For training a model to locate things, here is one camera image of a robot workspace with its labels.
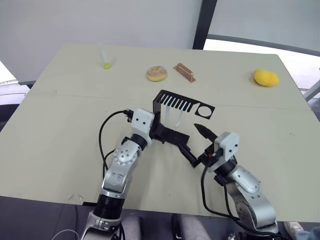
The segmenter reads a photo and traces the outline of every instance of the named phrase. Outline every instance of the table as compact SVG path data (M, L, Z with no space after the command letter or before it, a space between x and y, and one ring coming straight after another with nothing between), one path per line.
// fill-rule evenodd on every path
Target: table
M152 110L161 89L216 107L210 120L183 114L178 131L190 135L198 156L210 144L193 123L216 134L240 134L239 164L260 178L279 221L320 222L320 125L277 55L129 46L104 46L112 67L102 69L93 44L66 44L0 133L0 195L57 203L95 202L102 182L98 131L117 110ZM189 83L174 69L182 62L194 72ZM149 67L163 65L168 77L151 82ZM279 75L263 87L256 68ZM169 127L177 121L171 112ZM107 123L107 153L130 136L124 116ZM178 149L154 141L133 173L124 207L209 216L202 206L200 177ZM223 189L205 180L208 205L226 212Z

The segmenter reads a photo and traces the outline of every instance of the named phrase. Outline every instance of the donut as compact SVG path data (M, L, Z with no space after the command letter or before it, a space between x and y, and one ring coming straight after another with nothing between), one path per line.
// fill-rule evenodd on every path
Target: donut
M153 82L162 81L167 75L167 70L163 66L153 66L146 71L146 77Z

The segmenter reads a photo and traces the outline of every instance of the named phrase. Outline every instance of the white wall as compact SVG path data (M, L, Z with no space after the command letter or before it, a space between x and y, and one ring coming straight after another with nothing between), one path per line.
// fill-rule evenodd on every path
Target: white wall
M64 43L191 49L201 0L1 0L0 61L35 81Z
M320 0L218 0L209 34L320 51Z

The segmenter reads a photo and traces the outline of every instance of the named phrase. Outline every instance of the beige table surface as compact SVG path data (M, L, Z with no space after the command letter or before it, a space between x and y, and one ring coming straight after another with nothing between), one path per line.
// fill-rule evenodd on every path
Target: beige table surface
M31 200L95 202L102 183L98 131L117 110L144 108L161 89L216 107L210 120L184 113L178 131L190 135L196 156L210 144L197 133L200 123L216 134L240 134L239 164L260 178L280 221L320 222L320 125L277 55L241 52L105 46L112 67L101 67L96 45L67 44L44 70L0 132L0 195ZM172 67L194 72L189 83ZM163 65L168 77L150 82L149 67ZM262 87L256 68L279 75ZM171 111L173 128L177 112ZM131 126L116 116L102 135L112 150ZM200 177L175 146L154 141L133 173L124 207L196 215L202 206ZM226 212L223 189L207 174L209 206Z

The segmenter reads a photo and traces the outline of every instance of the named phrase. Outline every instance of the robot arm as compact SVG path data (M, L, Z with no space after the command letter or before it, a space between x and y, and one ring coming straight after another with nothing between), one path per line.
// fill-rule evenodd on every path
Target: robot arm
M178 144L181 153L193 167L203 163L208 172L214 172L214 179L225 186L235 204L239 221L251 230L277 234L279 232L276 212L263 192L261 181L241 165L238 165L234 154L238 151L239 135L224 132L217 137L206 127L195 124L198 131L212 144L198 158L190 149Z
M125 202L132 174L138 158L145 147L150 146L150 129L154 114L143 109L129 111L132 136L126 137L122 145L114 150L110 168L104 177L95 209L89 213L82 240L117 239L116 232L121 223L121 212Z

